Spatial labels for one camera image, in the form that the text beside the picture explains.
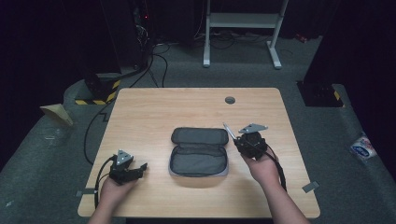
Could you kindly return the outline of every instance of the dark background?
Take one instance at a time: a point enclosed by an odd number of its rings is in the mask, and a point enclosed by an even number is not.
[[[92,1],[92,5],[97,6],[98,2]],[[155,8],[156,1],[150,2]],[[202,12],[201,2],[167,2],[168,6],[190,6],[190,10],[183,10],[185,14],[177,14],[172,19],[191,18],[187,24],[192,26],[192,34]],[[219,0],[213,4],[214,9],[223,11],[237,8],[255,12],[279,7],[275,0],[266,5],[258,0]],[[396,161],[393,144],[396,121],[392,111],[396,107],[393,87],[396,83],[395,8],[390,0],[290,0],[280,32],[285,38],[294,38],[296,34],[308,39],[324,36],[305,81],[346,86],[363,130],[393,177],[396,173],[393,164]],[[0,167],[3,168],[41,118],[38,107],[61,103],[66,88],[81,80],[82,75],[68,53],[61,0],[5,0],[0,10],[3,119]]]

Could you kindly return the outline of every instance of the gray carpet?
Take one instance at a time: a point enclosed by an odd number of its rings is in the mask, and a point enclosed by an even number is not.
[[[281,70],[274,69],[264,42],[237,42],[227,49],[212,48],[209,68],[202,67],[202,47],[172,45],[166,51],[167,47],[161,46],[155,52],[161,53],[169,65],[165,88],[275,87],[280,90],[309,177],[320,184],[315,193],[321,214],[312,223],[396,223],[396,186],[380,158],[371,158],[363,164],[347,151],[362,129],[344,87],[334,85],[346,105],[340,108],[306,107],[298,91],[296,81],[304,78],[319,42],[316,39],[303,44],[280,38],[276,48],[283,65]],[[212,44],[226,47],[229,43]],[[154,56],[150,70],[160,87],[164,68],[163,59]],[[121,87],[129,87],[139,76],[123,79]],[[54,125],[43,116],[0,174],[1,223],[87,222],[87,218],[77,213],[80,198],[76,192],[84,189],[91,171],[83,154],[85,132],[102,106],[74,104],[82,83],[66,90],[64,102],[60,102],[75,121],[74,127],[64,130],[55,140],[48,139],[53,135]],[[156,87],[149,73],[134,86]],[[104,112],[110,115],[111,108],[112,105]],[[88,132],[87,152],[91,160],[105,128],[103,116],[98,116]],[[122,222],[123,218],[115,218],[115,223]],[[135,223],[176,222],[138,219]]]

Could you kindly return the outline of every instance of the wooden table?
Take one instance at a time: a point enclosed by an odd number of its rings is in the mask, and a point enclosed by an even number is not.
[[[225,102],[228,96],[234,104]],[[94,187],[102,164],[122,149],[134,156],[130,169],[145,162],[148,169],[116,211],[117,217],[271,217],[264,193],[233,141],[225,146],[228,175],[169,175],[175,128],[223,128],[223,122],[236,135],[249,123],[267,125],[261,134],[279,157],[290,197],[307,217],[319,216],[315,193],[302,190],[310,180],[282,97],[271,88],[120,90],[86,188]],[[93,210],[93,195],[83,195],[78,213],[89,217]]]

